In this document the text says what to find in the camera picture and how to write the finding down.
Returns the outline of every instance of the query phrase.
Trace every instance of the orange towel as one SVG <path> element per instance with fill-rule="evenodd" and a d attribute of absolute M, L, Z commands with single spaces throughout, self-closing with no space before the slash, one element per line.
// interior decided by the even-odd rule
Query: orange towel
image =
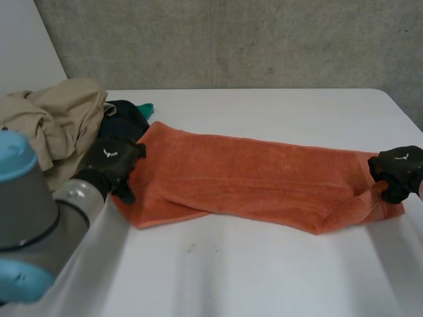
<path fill-rule="evenodd" d="M 397 217 L 381 200 L 373 153 L 197 135 L 155 122 L 129 185 L 136 202 L 115 204 L 137 228 L 210 213 L 287 225 L 313 234 Z"/>

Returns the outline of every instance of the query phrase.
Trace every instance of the green cloth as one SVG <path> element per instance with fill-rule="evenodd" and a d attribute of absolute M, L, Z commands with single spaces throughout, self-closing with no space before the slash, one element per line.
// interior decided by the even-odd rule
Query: green cloth
<path fill-rule="evenodd" d="M 142 104 L 141 106 L 137 106 L 137 108 L 146 120 L 148 120 L 154 112 L 153 104 Z"/>

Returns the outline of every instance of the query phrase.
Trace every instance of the beige cloth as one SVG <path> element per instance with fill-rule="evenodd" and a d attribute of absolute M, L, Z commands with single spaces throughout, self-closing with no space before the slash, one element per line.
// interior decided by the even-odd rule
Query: beige cloth
<path fill-rule="evenodd" d="M 0 100 L 0 128 L 25 135 L 51 190 L 75 173 L 97 136 L 107 92 L 90 79 L 68 79 L 36 92 L 20 91 Z"/>

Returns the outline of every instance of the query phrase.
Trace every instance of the table surface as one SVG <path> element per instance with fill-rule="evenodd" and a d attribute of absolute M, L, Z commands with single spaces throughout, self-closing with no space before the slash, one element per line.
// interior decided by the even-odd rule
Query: table surface
<path fill-rule="evenodd" d="M 382 151 L 423 135 L 373 89 L 117 90 L 194 133 Z M 232 216 L 136 230 L 115 208 L 36 304 L 0 316 L 421 316 L 423 203 L 400 219 L 313 236 Z"/>

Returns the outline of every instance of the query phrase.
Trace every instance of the concrete wall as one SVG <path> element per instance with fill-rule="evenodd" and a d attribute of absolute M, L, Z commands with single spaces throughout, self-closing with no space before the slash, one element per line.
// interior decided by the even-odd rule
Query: concrete wall
<path fill-rule="evenodd" d="M 423 1 L 35 0 L 109 89 L 379 88 L 423 128 Z"/>

